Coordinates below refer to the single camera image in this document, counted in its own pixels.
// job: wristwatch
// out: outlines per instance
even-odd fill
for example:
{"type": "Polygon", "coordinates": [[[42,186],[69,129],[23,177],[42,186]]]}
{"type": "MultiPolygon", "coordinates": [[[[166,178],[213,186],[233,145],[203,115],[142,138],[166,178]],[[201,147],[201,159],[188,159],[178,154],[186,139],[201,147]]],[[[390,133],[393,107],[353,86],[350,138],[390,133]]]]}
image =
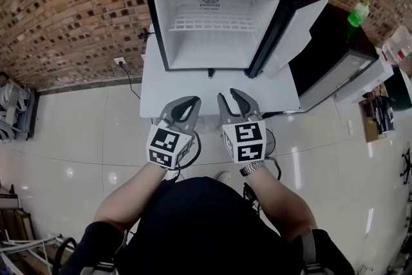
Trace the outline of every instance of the wristwatch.
{"type": "Polygon", "coordinates": [[[248,176],[249,174],[253,173],[257,169],[265,166],[264,160],[255,160],[254,162],[250,163],[248,166],[245,166],[243,169],[240,169],[240,174],[242,176],[248,176]]]}

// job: black shirt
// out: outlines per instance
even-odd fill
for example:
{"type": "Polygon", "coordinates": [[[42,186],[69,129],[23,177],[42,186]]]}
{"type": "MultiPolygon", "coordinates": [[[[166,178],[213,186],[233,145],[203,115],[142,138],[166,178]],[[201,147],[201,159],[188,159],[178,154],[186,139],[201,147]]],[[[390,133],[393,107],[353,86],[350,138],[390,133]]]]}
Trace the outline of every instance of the black shirt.
{"type": "MultiPolygon", "coordinates": [[[[317,261],[335,275],[354,271],[328,234],[314,230],[317,261]]],[[[211,178],[163,181],[125,248],[124,235],[108,223],[89,225],[61,274],[115,256],[120,275],[168,272],[265,272],[300,275],[298,236],[286,244],[235,190],[211,178]]]]}

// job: green bottle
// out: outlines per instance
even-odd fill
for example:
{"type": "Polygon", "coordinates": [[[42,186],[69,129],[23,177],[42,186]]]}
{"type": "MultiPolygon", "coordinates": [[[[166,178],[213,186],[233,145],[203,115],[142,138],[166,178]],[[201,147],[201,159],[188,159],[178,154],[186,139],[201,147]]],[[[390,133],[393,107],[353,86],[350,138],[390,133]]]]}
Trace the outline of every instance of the green bottle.
{"type": "Polygon", "coordinates": [[[352,13],[348,16],[348,21],[354,27],[358,27],[362,24],[365,18],[369,15],[369,6],[370,1],[363,1],[357,3],[355,8],[352,10],[352,13]]]}

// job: mini fridge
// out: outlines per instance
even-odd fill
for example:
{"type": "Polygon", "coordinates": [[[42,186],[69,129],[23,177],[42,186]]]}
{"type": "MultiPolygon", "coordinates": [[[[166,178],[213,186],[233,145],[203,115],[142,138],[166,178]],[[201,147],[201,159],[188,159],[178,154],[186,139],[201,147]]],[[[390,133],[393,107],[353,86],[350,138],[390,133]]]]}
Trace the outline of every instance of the mini fridge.
{"type": "Polygon", "coordinates": [[[164,68],[272,76],[309,43],[328,0],[147,0],[164,68]]]}

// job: power outlet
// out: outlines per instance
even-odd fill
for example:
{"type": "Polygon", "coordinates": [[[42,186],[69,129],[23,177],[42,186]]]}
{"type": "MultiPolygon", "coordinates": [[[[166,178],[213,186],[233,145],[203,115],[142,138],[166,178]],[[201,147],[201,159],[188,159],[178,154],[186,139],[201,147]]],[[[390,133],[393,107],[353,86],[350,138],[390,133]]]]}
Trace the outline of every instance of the power outlet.
{"type": "Polygon", "coordinates": [[[116,59],[113,59],[113,60],[115,60],[118,66],[120,66],[120,62],[122,62],[123,64],[126,64],[126,60],[124,59],[124,57],[117,57],[116,59]]]}

